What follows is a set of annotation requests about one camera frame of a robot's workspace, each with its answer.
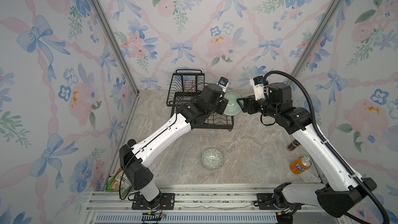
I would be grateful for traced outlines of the pale green bowl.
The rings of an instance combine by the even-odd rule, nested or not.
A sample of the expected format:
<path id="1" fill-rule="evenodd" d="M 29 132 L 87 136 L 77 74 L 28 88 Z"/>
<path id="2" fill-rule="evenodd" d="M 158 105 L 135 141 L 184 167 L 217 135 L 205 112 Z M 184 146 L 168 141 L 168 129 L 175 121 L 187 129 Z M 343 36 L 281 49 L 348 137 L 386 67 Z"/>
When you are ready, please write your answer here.
<path id="1" fill-rule="evenodd" d="M 241 107 L 238 104 L 238 99 L 241 98 L 241 95 L 237 92 L 227 92 L 224 95 L 224 98 L 228 100 L 228 104 L 224 110 L 224 115 L 226 116 L 236 116 L 241 112 Z"/>

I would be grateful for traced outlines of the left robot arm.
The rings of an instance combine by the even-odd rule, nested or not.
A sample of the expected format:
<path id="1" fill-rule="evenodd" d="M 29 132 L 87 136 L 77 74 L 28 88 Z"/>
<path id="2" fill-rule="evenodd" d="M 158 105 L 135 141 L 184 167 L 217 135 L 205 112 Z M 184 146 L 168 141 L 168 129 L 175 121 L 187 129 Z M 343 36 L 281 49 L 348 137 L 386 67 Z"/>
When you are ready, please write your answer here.
<path id="1" fill-rule="evenodd" d="M 216 84 L 207 84 L 199 95 L 182 103 L 153 134 L 139 143 L 129 140 L 119 149 L 124 176 L 148 203 L 157 203 L 161 199 L 161 192 L 148 167 L 174 141 L 204 123 L 210 115 L 223 114 L 228 104 L 224 97 L 228 85 L 229 80 L 225 77 L 221 77 Z"/>

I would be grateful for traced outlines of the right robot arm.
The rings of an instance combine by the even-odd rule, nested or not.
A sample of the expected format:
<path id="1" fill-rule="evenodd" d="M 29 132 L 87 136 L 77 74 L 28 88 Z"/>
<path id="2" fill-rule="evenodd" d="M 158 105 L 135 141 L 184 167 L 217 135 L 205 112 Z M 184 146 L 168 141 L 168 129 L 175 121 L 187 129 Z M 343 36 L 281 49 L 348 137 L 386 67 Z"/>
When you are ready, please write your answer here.
<path id="1" fill-rule="evenodd" d="M 244 113 L 271 117 L 298 141 L 326 178 L 324 184 L 283 183 L 274 189 L 272 203 L 279 209 L 302 205 L 321 207 L 333 217 L 346 215 L 364 198 L 378 202 L 377 185 L 357 173 L 321 132 L 311 96 L 294 77 L 287 75 L 304 94 L 308 108 L 294 107 L 292 89 L 285 83 L 269 84 L 264 76 L 250 80 L 254 95 L 238 99 Z"/>

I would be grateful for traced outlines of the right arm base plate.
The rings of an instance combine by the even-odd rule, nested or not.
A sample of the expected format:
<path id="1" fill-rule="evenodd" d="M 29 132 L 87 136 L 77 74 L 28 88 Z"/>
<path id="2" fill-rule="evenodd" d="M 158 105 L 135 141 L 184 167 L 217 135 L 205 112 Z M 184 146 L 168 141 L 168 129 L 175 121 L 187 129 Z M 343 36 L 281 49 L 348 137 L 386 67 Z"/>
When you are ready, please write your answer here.
<path id="1" fill-rule="evenodd" d="M 289 203 L 282 195 L 275 195 L 273 193 L 258 193 L 256 194 L 256 201 L 254 206 L 260 210 L 279 210 L 279 211 L 293 211 L 294 209 L 301 209 L 302 204 Z"/>

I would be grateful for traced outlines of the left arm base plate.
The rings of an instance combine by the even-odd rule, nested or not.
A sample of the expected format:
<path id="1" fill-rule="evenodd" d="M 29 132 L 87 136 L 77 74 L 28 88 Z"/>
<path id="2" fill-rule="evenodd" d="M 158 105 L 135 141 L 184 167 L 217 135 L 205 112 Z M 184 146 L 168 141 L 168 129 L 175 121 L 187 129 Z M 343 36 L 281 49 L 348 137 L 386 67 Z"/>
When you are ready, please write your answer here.
<path id="1" fill-rule="evenodd" d="M 174 193 L 160 193 L 152 201 L 147 201 L 141 193 L 135 193 L 132 201 L 132 210 L 173 210 L 175 205 Z"/>

